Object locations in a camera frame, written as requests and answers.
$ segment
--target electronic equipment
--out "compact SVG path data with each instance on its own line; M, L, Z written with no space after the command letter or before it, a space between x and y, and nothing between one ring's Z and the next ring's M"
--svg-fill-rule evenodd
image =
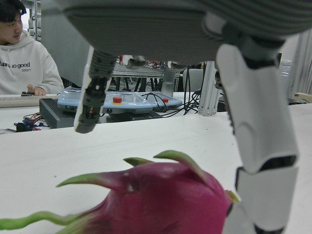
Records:
M58 107L65 112L75 113L79 105L81 89L67 87L58 99ZM170 109L182 104L182 101L164 95L160 92L106 92L106 99L102 107L102 113L107 114L144 114Z
M61 111L58 108L57 101L54 99L40 99L39 112L50 128L67 128L74 126L75 114Z
M39 106L39 100L51 98L57 100L57 95L46 96L21 96L21 95L0 95L0 108Z

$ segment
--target desk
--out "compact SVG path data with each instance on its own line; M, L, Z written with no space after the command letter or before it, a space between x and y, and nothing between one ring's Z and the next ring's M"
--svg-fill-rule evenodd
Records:
M301 158L285 234L303 234L310 233L312 227L312 104L289 109ZM234 190L236 168L241 165L227 113L99 124L88 134L76 133L73 128L6 134L0 141L0 217L21 217L40 210L60 215L87 210L100 203L109 190L96 185L55 186L84 173L128 169L122 161L125 157L153 160L152 156L163 150L183 151L230 190ZM53 234L61 228L41 221L1 234Z

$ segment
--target man's hand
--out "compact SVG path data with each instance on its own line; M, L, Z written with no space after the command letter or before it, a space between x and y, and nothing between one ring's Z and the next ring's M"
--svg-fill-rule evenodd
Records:
M46 91L40 87L33 87L32 84L27 85L27 90L29 93L35 94L35 96L43 96L46 95Z

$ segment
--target man's hair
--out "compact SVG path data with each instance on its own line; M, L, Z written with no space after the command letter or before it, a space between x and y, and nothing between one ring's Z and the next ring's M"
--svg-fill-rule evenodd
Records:
M13 22L18 13L26 13L26 8L20 0L0 0L0 22Z

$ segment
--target red button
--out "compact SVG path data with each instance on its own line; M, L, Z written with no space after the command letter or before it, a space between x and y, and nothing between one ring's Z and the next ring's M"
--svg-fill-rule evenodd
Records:
M121 103L122 102L122 97L113 97L113 102L114 103Z

